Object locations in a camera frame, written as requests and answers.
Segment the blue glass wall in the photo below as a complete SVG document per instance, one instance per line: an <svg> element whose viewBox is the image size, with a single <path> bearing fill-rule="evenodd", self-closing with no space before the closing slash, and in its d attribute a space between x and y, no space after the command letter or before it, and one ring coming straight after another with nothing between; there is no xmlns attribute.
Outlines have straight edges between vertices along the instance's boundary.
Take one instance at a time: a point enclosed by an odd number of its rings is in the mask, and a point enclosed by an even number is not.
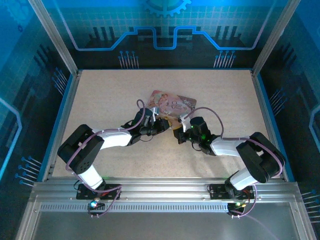
<svg viewBox="0 0 320 240"><path fill-rule="evenodd" d="M302 0L261 71L294 178L303 193L320 191L319 13L319 1Z"/></svg>
<svg viewBox="0 0 320 240"><path fill-rule="evenodd" d="M286 0L45 0L80 69L251 68Z"/></svg>
<svg viewBox="0 0 320 240"><path fill-rule="evenodd" d="M70 73L28 1L0 0L0 32L0 239L14 239Z"/></svg>

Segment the white robotic arm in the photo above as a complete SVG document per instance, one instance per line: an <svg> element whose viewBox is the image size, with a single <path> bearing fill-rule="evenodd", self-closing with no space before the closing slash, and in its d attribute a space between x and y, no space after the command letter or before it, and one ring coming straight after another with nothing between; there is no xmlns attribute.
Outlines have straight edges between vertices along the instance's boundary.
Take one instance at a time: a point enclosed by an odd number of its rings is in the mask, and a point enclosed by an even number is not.
<svg viewBox="0 0 320 240"><path fill-rule="evenodd" d="M142 135L155 136L167 130L170 127L169 122L166 119L156 119L156 115L158 114L159 110L157 107L146 108L144 115L143 109L140 109L135 118L118 128L118 131L100 131L98 129L91 129L85 124L80 125L59 148L58 155L67 164L86 139L95 133L101 132L86 143L86 146L79 151L69 164L69 167L91 189L103 188L104 180L92 165L98 152L105 148L130 146L138 142Z"/></svg>
<svg viewBox="0 0 320 240"><path fill-rule="evenodd" d="M198 144L205 154L234 156L243 160L246 167L226 181L226 185L236 191L241 191L256 182L266 183L279 173L285 164L281 152L260 132L255 132L250 137L222 138L220 135L211 134L206 122L200 116L190 119L184 114L180 116L180 122L182 127L173 132L179 144L189 141L192 146Z"/></svg>

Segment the speckled work surface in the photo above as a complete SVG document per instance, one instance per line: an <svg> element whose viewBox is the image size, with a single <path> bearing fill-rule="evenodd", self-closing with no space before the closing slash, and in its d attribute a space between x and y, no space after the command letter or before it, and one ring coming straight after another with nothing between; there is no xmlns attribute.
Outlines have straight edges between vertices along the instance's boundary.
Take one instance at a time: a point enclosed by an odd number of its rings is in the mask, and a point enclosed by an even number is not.
<svg viewBox="0 0 320 240"><path fill-rule="evenodd" d="M63 141L81 124L118 128L136 115L137 99L147 101L153 90L194 98L196 107L212 108L224 123L225 137L254 132L268 136L249 70L84 70ZM194 116L202 116L211 133L221 133L210 111L199 110ZM150 142L104 149L94 166L104 177L227 178L244 164L238 157L197 152L189 142L178 145L168 129ZM53 176L71 176L59 157Z"/></svg>

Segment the purple cable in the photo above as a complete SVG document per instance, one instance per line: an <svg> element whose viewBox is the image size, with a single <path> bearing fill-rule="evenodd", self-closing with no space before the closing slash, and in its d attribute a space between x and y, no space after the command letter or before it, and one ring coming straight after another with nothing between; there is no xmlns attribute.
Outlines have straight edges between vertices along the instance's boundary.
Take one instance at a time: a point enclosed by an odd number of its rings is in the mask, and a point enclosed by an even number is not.
<svg viewBox="0 0 320 240"><path fill-rule="evenodd" d="M249 141L249 142L254 143L255 145L257 145L260 148L262 148L263 150L265 150L268 154L270 154L274 158L276 163L279 165L279 171L273 177L278 177L282 173L283 166L282 166L282 163L279 160L279 158L269 148L262 145L260 142L257 142L255 140L253 140L251 138L247 138L247 137L224 137L223 140L228 140L228 141L243 140L243 141Z"/></svg>
<svg viewBox="0 0 320 240"><path fill-rule="evenodd" d="M206 107L206 106L201 106L201 107L198 107L196 109L193 109L187 116L185 116L184 118L186 119L187 117L190 117L191 114L193 114L195 111L199 110L199 109L207 109L209 110L210 112L212 112L219 120L220 124L221 124L221 134L220 134L220 137L222 138L224 132L225 132L225 127L224 127L224 124L221 120L221 118L219 117L218 113L216 113L215 111L213 111L211 108L209 107Z"/></svg>
<svg viewBox="0 0 320 240"><path fill-rule="evenodd" d="M119 194L121 192L121 187L122 186L120 186L119 191L116 193L115 198L112 200L110 206L103 213L97 214L97 215L91 214L91 216L99 218L99 217L105 215L107 212L109 212L109 210L111 209L112 205L115 203L116 199L118 198L118 196L119 196Z"/></svg>
<svg viewBox="0 0 320 240"><path fill-rule="evenodd" d="M242 216L242 212L240 212L240 211L232 210L231 212L234 212L234 213L236 213L236 214L239 214L239 215L240 215L239 217ZM250 215L247 215L247 217L250 218L250 219L252 219L252 220L255 221L256 223L260 224L271 236L274 237L274 239L279 240L279 238L277 238L277 236L274 235L274 233L273 233L269 228L267 228L267 226L264 225L261 221L259 221L258 219L256 219L256 218L253 217L253 216L250 216Z"/></svg>

